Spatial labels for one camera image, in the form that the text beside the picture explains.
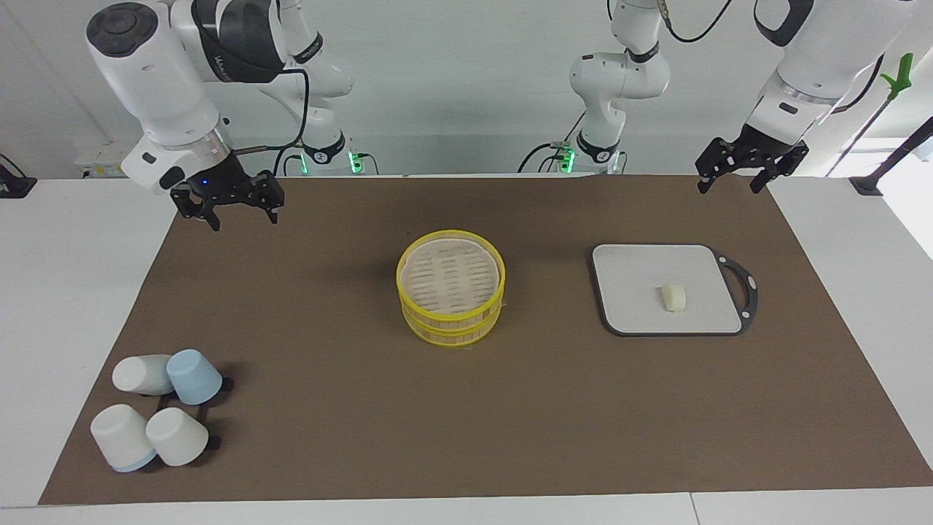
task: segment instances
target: white food piece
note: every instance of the white food piece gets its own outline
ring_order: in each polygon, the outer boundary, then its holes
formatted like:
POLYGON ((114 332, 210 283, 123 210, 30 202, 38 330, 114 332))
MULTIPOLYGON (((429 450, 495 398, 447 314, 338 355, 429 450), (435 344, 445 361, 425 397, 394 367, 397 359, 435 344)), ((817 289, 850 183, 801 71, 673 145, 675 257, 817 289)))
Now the white food piece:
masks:
POLYGON ((661 287, 664 308, 669 312, 682 312, 687 309, 687 292, 679 284, 665 284, 661 287))

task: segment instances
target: black handle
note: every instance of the black handle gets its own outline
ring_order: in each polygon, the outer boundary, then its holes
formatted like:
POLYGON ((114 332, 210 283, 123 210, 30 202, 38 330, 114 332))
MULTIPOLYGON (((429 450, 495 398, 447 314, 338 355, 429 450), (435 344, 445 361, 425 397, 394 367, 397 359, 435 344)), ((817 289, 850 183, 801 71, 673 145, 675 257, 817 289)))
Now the black handle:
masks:
POLYGON ((739 280, 742 281, 742 286, 745 288, 745 293, 748 295, 747 305, 735 305, 735 311, 739 314, 739 320, 742 322, 742 329, 738 333, 742 333, 751 326, 752 321, 755 320, 755 314, 758 312, 758 283, 755 282, 755 278, 752 277, 751 273, 738 262, 715 250, 713 250, 713 255, 716 256, 716 262, 719 264, 720 269, 732 270, 739 276, 739 280))
POLYGON ((790 4, 787 18, 781 23, 781 27, 769 29, 758 18, 758 1, 755 0, 755 25, 758 26, 759 31, 765 38, 771 40, 775 46, 782 48, 794 39, 807 17, 810 16, 810 11, 814 8, 814 0, 787 0, 787 3, 790 4))

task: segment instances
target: yellow basket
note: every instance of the yellow basket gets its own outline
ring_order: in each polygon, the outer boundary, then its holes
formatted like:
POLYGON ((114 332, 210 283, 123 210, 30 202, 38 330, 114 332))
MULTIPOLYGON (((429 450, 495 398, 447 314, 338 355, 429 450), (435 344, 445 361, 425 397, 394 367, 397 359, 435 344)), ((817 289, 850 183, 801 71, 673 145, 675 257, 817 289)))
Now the yellow basket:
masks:
POLYGON ((499 319, 506 266, 486 239, 443 230, 402 253, 396 286, 415 335, 439 347, 462 348, 482 339, 499 319))

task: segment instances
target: white cup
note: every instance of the white cup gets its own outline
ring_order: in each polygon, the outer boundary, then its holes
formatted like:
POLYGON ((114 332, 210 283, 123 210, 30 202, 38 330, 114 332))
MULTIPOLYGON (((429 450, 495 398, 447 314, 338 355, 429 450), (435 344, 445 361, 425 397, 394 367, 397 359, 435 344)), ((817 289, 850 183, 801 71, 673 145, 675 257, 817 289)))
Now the white cup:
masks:
POLYGON ((138 470, 156 457, 146 438, 146 419, 128 404, 115 404, 95 416, 91 435, 107 463, 117 472, 138 470))
POLYGON ((128 357, 117 363, 111 375, 114 386, 125 392, 163 395, 174 390, 165 366, 172 356, 154 354, 128 357))
POLYGON ((191 463, 204 452, 210 437, 204 425, 181 408, 166 408, 146 425, 146 436, 165 464, 191 463))

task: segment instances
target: cutting board handle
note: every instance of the cutting board handle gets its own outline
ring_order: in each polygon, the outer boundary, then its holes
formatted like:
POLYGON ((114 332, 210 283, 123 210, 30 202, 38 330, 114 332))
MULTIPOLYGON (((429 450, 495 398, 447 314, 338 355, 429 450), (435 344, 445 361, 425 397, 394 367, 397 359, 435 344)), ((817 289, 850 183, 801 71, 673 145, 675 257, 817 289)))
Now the cutting board handle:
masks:
MULTIPOLYGON (((726 276, 726 270, 732 270, 732 272, 739 277, 739 281, 744 288, 745 296, 748 298, 748 302, 745 305, 735 304, 735 311, 739 314, 739 320, 742 322, 742 330, 740 330, 739 333, 742 333, 747 330, 752 321, 755 320, 755 314, 758 312, 758 283, 755 282, 755 278, 752 277, 751 273, 746 270, 744 266, 714 249, 711 249, 711 251, 713 255, 716 256, 716 262, 719 264, 719 269, 723 272, 723 277, 725 278, 726 276)), ((729 280, 725 280, 726 286, 728 287, 729 280)))

